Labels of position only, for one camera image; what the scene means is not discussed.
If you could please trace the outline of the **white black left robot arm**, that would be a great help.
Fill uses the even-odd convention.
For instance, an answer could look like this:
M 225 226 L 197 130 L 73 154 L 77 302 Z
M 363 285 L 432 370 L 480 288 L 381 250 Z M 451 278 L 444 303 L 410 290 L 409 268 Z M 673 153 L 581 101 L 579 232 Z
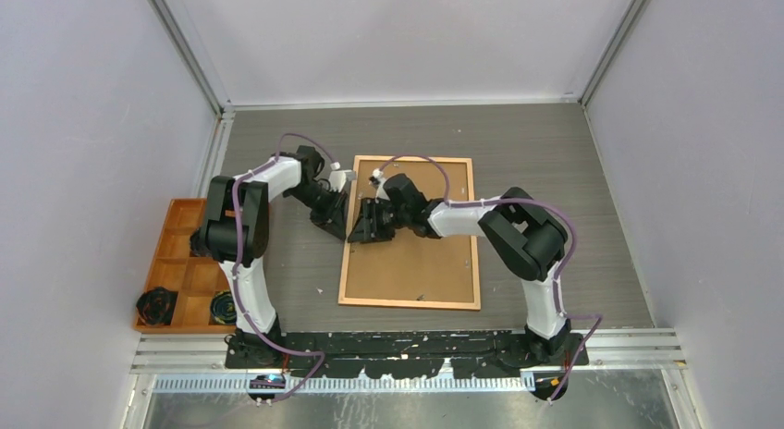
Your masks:
M 234 177 L 209 185 L 202 224 L 190 238 L 193 253 L 219 263 L 237 314 L 237 337 L 250 341 L 248 355 L 271 368 L 287 352 L 269 298 L 263 258 L 270 241 L 270 207 L 279 197 L 299 201 L 310 220 L 332 237 L 347 236 L 349 188 L 356 173 L 338 161 L 327 163 L 312 146 L 276 153 Z

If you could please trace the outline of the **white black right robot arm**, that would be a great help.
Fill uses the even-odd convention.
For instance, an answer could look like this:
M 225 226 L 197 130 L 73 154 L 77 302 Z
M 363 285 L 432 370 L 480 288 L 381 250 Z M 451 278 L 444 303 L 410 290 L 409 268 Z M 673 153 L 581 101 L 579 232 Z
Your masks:
M 408 176 L 387 178 L 381 170 L 372 173 L 370 183 L 376 194 L 361 199 L 349 243 L 390 241 L 402 228 L 427 239 L 487 239 L 521 280 L 527 308 L 523 350 L 544 365 L 564 353 L 571 322 L 563 309 L 559 276 L 570 256 L 565 249 L 569 233 L 542 203 L 518 187 L 489 200 L 428 199 Z

